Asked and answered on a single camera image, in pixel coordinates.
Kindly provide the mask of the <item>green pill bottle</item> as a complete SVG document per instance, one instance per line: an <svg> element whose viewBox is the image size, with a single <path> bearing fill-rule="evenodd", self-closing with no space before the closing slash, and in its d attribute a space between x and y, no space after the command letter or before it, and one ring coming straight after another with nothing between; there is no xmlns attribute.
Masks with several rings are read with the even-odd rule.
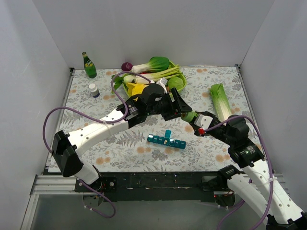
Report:
<svg viewBox="0 0 307 230"><path fill-rule="evenodd" d="M187 112L187 113L182 113L181 114L181 119L185 122L188 122L188 123L191 123L192 120L194 118L196 118L198 116L198 114L194 111L191 111L191 112Z"/></svg>

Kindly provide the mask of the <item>teal weekly pill organizer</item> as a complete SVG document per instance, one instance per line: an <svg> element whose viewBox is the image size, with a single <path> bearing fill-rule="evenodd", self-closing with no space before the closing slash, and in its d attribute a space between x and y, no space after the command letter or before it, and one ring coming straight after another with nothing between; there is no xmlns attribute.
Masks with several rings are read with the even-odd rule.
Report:
<svg viewBox="0 0 307 230"><path fill-rule="evenodd" d="M171 138L170 130L166 130L164 136L149 134L147 136L147 141L151 143L159 144L159 145L182 149L182 150L186 148L186 144L187 144L183 140Z"/></svg>

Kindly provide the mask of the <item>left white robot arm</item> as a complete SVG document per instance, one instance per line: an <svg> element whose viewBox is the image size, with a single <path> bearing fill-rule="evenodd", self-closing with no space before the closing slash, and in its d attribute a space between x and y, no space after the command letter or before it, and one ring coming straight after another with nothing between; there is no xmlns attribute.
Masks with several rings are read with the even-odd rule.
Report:
<svg viewBox="0 0 307 230"><path fill-rule="evenodd" d="M84 153L112 135L143 123L148 116L161 115L168 121L191 110L175 88L168 93L162 86L151 83L98 122L67 134L62 130L57 132L51 154L63 177L75 176L85 182L90 191L96 192L102 180L99 171L82 160Z"/></svg>

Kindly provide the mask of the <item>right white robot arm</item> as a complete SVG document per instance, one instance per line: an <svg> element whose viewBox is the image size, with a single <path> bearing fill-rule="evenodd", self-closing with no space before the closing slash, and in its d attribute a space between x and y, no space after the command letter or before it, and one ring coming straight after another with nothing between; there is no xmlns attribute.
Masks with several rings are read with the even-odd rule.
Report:
<svg viewBox="0 0 307 230"><path fill-rule="evenodd" d="M231 159L249 177L245 183L239 170L233 165L219 170L218 187L231 189L247 203L260 220L252 229L263 222L268 230L305 230L307 214L286 193L273 175L271 160L263 145L262 149L248 138L251 119L244 115L232 115L221 122L209 112L188 112L181 116L194 129L196 136L210 135L229 145Z"/></svg>

